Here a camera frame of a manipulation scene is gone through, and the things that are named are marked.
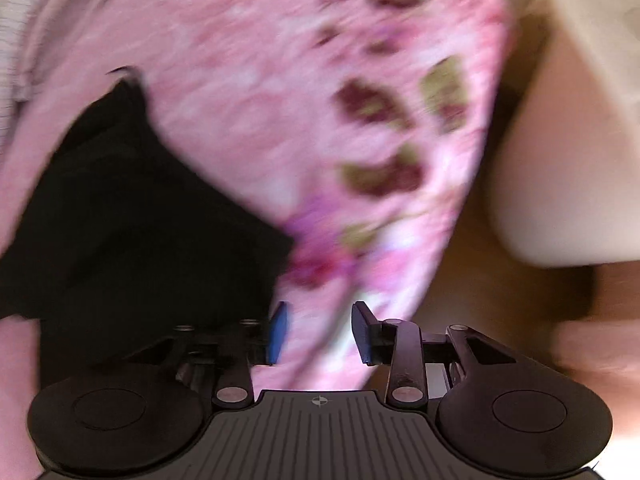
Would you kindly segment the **black garment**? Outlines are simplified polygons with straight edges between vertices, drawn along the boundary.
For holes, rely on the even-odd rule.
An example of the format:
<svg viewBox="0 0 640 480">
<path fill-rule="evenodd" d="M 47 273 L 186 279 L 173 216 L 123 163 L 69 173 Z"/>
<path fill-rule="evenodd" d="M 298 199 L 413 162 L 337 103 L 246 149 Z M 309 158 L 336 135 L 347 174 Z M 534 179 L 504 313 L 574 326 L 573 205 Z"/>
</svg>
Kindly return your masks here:
<svg viewBox="0 0 640 480">
<path fill-rule="evenodd" d="M 179 325 L 265 322 L 293 242 L 160 142 L 127 77 L 75 120 L 1 259 L 1 312 L 40 323 L 48 386 Z"/>
</svg>

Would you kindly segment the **pink floral blanket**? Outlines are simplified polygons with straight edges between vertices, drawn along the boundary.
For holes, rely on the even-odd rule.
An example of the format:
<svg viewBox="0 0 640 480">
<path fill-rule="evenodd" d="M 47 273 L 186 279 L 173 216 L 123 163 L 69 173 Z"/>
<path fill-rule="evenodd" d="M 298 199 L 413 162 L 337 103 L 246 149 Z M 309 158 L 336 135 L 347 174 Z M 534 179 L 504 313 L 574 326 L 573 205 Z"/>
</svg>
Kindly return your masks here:
<svg viewBox="0 0 640 480">
<path fill-rule="evenodd" d="M 484 146 L 508 21 L 504 0 L 106 0 L 17 124 L 2 244 L 72 121 L 130 65 L 168 148 L 297 238 L 280 284 L 291 333 L 256 385 L 359 387 L 348 307 L 420 304 Z"/>
</svg>

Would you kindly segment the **white plastic bucket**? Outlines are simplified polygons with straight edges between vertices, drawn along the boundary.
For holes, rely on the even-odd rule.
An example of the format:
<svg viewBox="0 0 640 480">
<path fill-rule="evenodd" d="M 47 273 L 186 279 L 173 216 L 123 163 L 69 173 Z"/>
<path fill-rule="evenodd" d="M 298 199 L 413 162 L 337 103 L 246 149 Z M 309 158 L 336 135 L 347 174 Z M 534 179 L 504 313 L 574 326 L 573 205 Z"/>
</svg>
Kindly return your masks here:
<svg viewBox="0 0 640 480">
<path fill-rule="evenodd" d="M 639 0 L 548 0 L 550 37 L 490 178 L 489 217 L 537 266 L 639 257 Z"/>
</svg>

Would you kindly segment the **striped lilac folded quilt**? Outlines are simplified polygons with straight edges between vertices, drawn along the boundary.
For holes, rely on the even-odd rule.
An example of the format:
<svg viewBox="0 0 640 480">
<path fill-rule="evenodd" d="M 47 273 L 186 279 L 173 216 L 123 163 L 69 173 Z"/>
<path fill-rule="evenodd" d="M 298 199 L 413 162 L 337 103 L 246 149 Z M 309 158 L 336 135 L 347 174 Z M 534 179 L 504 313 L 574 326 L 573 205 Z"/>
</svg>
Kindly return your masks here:
<svg viewBox="0 0 640 480">
<path fill-rule="evenodd" d="M 1 142 L 18 108 L 66 57 L 106 0 L 6 0 L 1 6 Z"/>
</svg>

